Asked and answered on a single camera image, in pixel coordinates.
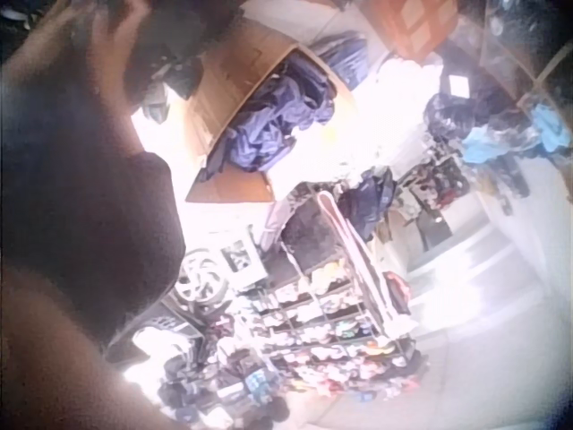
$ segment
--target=rack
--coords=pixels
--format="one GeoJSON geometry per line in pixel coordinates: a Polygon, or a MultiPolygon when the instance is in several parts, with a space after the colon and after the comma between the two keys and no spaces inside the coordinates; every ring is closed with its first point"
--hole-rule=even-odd
{"type": "MultiPolygon", "coordinates": [[[[305,204],[314,204],[318,207],[318,203],[316,199],[311,199],[308,203],[305,204]]],[[[313,218],[314,222],[324,223],[325,219],[317,220],[316,217],[313,218]]],[[[334,228],[329,224],[326,223],[331,230],[334,231],[334,228]]],[[[289,277],[288,280],[290,282],[281,281],[279,283],[274,283],[274,285],[268,285],[266,288],[260,288],[257,290],[259,299],[262,303],[271,304],[270,309],[260,311],[261,319],[263,320],[263,324],[265,325],[268,333],[269,338],[273,339],[274,336],[278,335],[290,335],[290,341],[294,342],[291,345],[278,345],[278,344],[269,344],[265,350],[268,354],[268,358],[271,360],[273,365],[276,368],[281,367],[289,367],[289,364],[284,360],[284,356],[290,355],[293,353],[300,353],[300,352],[307,352],[310,351],[310,361],[307,361],[306,364],[301,365],[304,367],[320,367],[328,364],[334,363],[345,363],[350,362],[356,357],[363,357],[363,358],[370,358],[372,362],[378,363],[391,363],[391,361],[395,358],[402,357],[406,362],[408,362],[409,357],[407,354],[408,350],[415,350],[415,342],[410,339],[408,335],[403,336],[398,340],[393,340],[394,348],[389,353],[382,353],[375,356],[368,356],[363,352],[354,354],[350,354],[348,352],[348,347],[354,345],[361,345],[371,342],[373,345],[377,346],[378,342],[377,339],[380,337],[382,333],[382,317],[380,313],[379,307],[376,305],[377,301],[372,296],[372,292],[364,285],[363,280],[358,276],[358,273],[352,263],[352,259],[350,257],[349,252],[346,248],[340,243],[337,239],[336,243],[333,244],[336,247],[337,251],[332,253],[331,257],[324,260],[322,266],[329,262],[336,261],[340,259],[344,262],[344,269],[346,272],[347,279],[343,281],[336,281],[330,284],[328,290],[326,290],[323,294],[316,294],[312,290],[312,286],[308,281],[309,275],[312,271],[306,270],[304,271],[297,259],[295,258],[294,253],[288,249],[284,243],[281,242],[282,252],[285,253],[287,259],[292,264],[292,267],[295,269],[296,276],[289,277]],[[297,281],[306,281],[308,283],[307,288],[304,288],[302,293],[299,293],[298,298],[294,302],[285,302],[280,303],[277,298],[278,291],[288,285],[289,283],[294,283],[297,281]],[[324,305],[325,302],[328,301],[328,298],[340,293],[348,293],[351,292],[356,299],[360,298],[360,300],[356,300],[355,305],[349,305],[347,308],[338,309],[335,312],[330,314],[327,313],[327,309],[325,309],[324,305]],[[292,314],[292,312],[304,305],[316,304],[320,310],[321,315],[312,318],[309,321],[299,322],[296,319],[296,316],[292,316],[289,318],[288,314],[292,314]],[[284,321],[278,326],[270,326],[265,321],[266,317],[269,316],[277,316],[279,314],[283,315],[284,321]],[[356,321],[357,319],[362,319],[368,321],[371,326],[370,328],[360,327],[359,330],[352,338],[345,338],[340,336],[340,333],[336,330],[336,325],[339,322],[343,321],[356,321]],[[330,328],[330,338],[328,336],[324,341],[308,341],[309,339],[306,338],[306,342],[302,339],[302,333],[314,327],[319,326],[329,326],[330,328]],[[319,359],[316,355],[312,353],[313,348],[329,348],[329,347],[339,347],[342,348],[345,355],[342,358],[333,359],[333,358],[326,358],[326,359],[319,359]]],[[[312,266],[313,270],[319,269],[322,266],[314,265],[312,266]]],[[[353,389],[351,384],[345,385],[347,389],[353,389]]]]}

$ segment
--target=tire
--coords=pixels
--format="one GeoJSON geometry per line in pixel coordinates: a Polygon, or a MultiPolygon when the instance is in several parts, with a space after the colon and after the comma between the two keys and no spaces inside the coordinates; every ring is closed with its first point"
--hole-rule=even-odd
{"type": "Polygon", "coordinates": [[[182,262],[175,294],[186,302],[213,305],[227,293],[228,280],[210,250],[195,249],[182,262]]]}

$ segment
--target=hand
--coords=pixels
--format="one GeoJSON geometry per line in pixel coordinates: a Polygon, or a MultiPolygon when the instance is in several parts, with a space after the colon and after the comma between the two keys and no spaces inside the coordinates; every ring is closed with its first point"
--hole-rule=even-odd
{"type": "Polygon", "coordinates": [[[107,10],[96,13],[93,21],[89,63],[93,83],[107,108],[128,112],[124,88],[125,70],[141,23],[150,13],[145,0],[125,0],[127,11],[117,28],[110,32],[107,10]]]}
{"type": "Polygon", "coordinates": [[[87,0],[74,5],[70,0],[57,0],[36,29],[3,67],[11,83],[26,81],[46,70],[59,57],[71,40],[73,24],[95,2],[87,0]]]}

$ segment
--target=clothing rack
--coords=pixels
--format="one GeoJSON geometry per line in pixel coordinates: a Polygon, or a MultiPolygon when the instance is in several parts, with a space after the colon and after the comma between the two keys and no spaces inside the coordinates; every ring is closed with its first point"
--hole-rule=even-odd
{"type": "MultiPolygon", "coordinates": [[[[410,338],[408,334],[401,336],[398,339],[392,340],[389,345],[393,345],[394,348],[389,351],[388,353],[384,352],[375,356],[369,356],[368,354],[364,354],[363,352],[351,354],[348,350],[350,346],[353,345],[368,345],[369,348],[379,348],[378,339],[383,336],[385,333],[383,332],[383,318],[380,312],[380,300],[376,300],[374,296],[374,292],[370,291],[368,286],[365,282],[361,279],[360,275],[357,273],[356,268],[352,263],[352,257],[350,253],[345,249],[345,247],[337,243],[338,250],[334,253],[334,256],[337,258],[342,259],[345,262],[344,269],[348,279],[344,281],[331,283],[329,289],[320,295],[317,295],[313,290],[310,281],[308,280],[309,275],[311,274],[309,271],[303,272],[298,261],[296,260],[293,253],[290,252],[288,246],[286,246],[283,242],[280,243],[282,250],[285,252],[286,257],[293,265],[296,270],[297,277],[290,279],[289,283],[294,283],[297,281],[302,281],[307,283],[307,288],[303,294],[305,297],[301,298],[301,294],[299,294],[299,299],[294,302],[284,302],[281,303],[276,293],[283,288],[284,286],[288,285],[287,283],[281,283],[279,285],[275,285],[271,288],[260,288],[258,289],[259,299],[262,303],[274,303],[278,304],[278,308],[271,309],[269,311],[262,311],[260,312],[261,318],[263,320],[263,324],[268,331],[270,338],[272,339],[276,335],[280,334],[287,334],[290,335],[292,340],[295,340],[294,345],[290,346],[281,346],[281,345],[268,345],[266,348],[266,353],[269,355],[269,359],[273,362],[273,365],[280,369],[289,367],[289,364],[285,364],[285,356],[290,354],[296,354],[300,352],[308,352],[312,351],[313,348],[333,348],[338,347],[338,350],[342,349],[344,351],[344,356],[338,359],[333,358],[325,358],[320,359],[316,357],[313,353],[310,354],[310,361],[306,362],[303,365],[297,366],[306,366],[306,367],[320,367],[328,364],[335,364],[335,363],[345,363],[350,362],[354,358],[363,357],[368,359],[369,357],[372,358],[374,361],[378,363],[392,363],[393,359],[401,358],[406,363],[412,357],[413,351],[415,351],[415,341],[410,338]],[[356,305],[350,305],[346,309],[340,309],[334,313],[327,313],[325,310],[325,299],[331,297],[333,295],[350,291],[356,298],[360,297],[360,301],[356,305]],[[293,310],[299,308],[300,306],[310,305],[315,303],[321,310],[321,315],[312,318],[306,322],[298,322],[295,317],[288,317],[288,313],[292,313],[293,310]],[[270,315],[282,314],[284,318],[284,322],[279,326],[268,326],[265,322],[265,317],[270,315]],[[360,327],[357,333],[352,338],[345,338],[340,336],[337,331],[337,323],[341,323],[343,321],[367,321],[370,323],[370,328],[365,329],[364,327],[360,327]],[[304,342],[301,337],[301,333],[304,332],[306,329],[311,329],[313,327],[318,326],[329,326],[329,329],[332,333],[330,341],[328,342],[304,342]]],[[[367,258],[364,258],[367,261],[367,264],[370,265],[370,261],[367,258]]],[[[328,264],[329,262],[336,261],[334,258],[330,258],[324,262],[321,266],[328,264]]],[[[377,271],[376,268],[370,265],[371,271],[377,271]]],[[[343,384],[346,390],[354,390],[352,384],[343,384]]]]}

